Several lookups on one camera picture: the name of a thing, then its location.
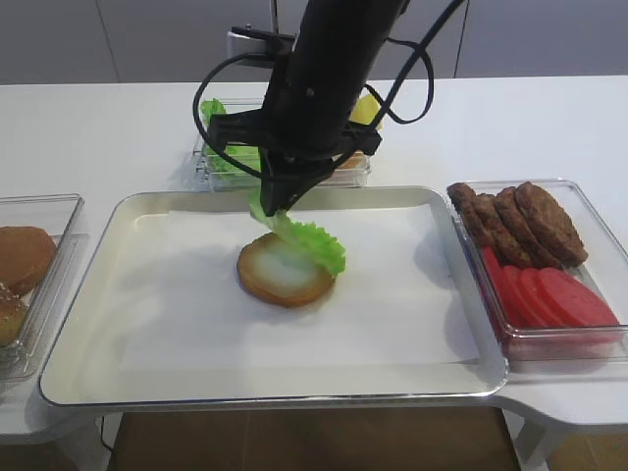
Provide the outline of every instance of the bun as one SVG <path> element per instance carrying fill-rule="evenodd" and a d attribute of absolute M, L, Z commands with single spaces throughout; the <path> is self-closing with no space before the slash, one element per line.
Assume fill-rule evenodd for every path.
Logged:
<path fill-rule="evenodd" d="M 25 315 L 25 304 L 0 283 L 0 346 L 10 345 L 16 339 Z"/>
<path fill-rule="evenodd" d="M 56 248 L 43 229 L 0 228 L 0 283 L 17 296 L 25 295 L 45 275 Z"/>
<path fill-rule="evenodd" d="M 236 267 L 244 290 L 283 307 L 304 306 L 319 299 L 336 280 L 273 233 L 262 235 L 243 248 Z"/>

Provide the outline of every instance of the white paper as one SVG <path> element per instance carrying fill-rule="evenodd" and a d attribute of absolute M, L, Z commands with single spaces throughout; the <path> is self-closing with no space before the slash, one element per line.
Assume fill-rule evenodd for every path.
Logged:
<path fill-rule="evenodd" d="M 432 364 L 478 356 L 428 206 L 302 212 L 346 247 L 347 269 L 324 301 L 265 304 L 236 277 L 241 248 L 264 233 L 242 214 L 173 212 L 158 299 L 137 304 L 123 370 Z"/>

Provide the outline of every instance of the meat patty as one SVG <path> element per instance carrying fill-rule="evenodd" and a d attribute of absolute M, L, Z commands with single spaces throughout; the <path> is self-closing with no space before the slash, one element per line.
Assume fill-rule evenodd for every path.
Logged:
<path fill-rule="evenodd" d="M 577 267 L 589 254 L 569 215 L 544 189 L 525 182 L 515 190 L 515 200 L 537 240 L 567 267 Z"/>
<path fill-rule="evenodd" d="M 519 245 L 528 252 L 537 268 L 559 268 L 560 260 L 551 255 L 551 253 L 539 243 L 530 230 L 526 219 L 519 211 L 514 196 L 515 190 L 516 188 L 514 186 L 510 186 L 503 189 L 495 198 L 495 208 L 503 224 L 514 238 L 517 239 Z"/>
<path fill-rule="evenodd" d="M 466 183 L 454 183 L 447 188 L 453 207 L 462 218 L 462 224 L 478 247 L 490 247 L 497 258 L 503 258 L 491 232 L 484 227 L 473 208 L 475 191 Z"/>
<path fill-rule="evenodd" d="M 495 239 L 499 251 L 510 263 L 522 269 L 534 265 L 530 254 L 521 247 L 501 221 L 492 194 L 478 194 L 473 200 L 473 209 Z"/>

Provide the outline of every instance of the bottom bun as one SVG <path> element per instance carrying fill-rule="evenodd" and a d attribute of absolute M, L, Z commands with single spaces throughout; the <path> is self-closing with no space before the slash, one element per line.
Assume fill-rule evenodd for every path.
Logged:
<path fill-rule="evenodd" d="M 237 275 L 249 294 L 283 307 L 304 306 L 321 298 L 336 280 L 273 233 L 262 235 L 242 249 Z"/>

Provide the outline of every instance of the floor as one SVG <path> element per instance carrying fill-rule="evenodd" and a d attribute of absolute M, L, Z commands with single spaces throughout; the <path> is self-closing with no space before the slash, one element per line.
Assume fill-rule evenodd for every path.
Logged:
<path fill-rule="evenodd" d="M 2 471 L 74 471 L 53 445 L 0 446 Z M 110 470 L 517 471 L 491 408 L 127 414 Z M 550 471 L 628 471 L 628 436 L 573 437 Z"/>

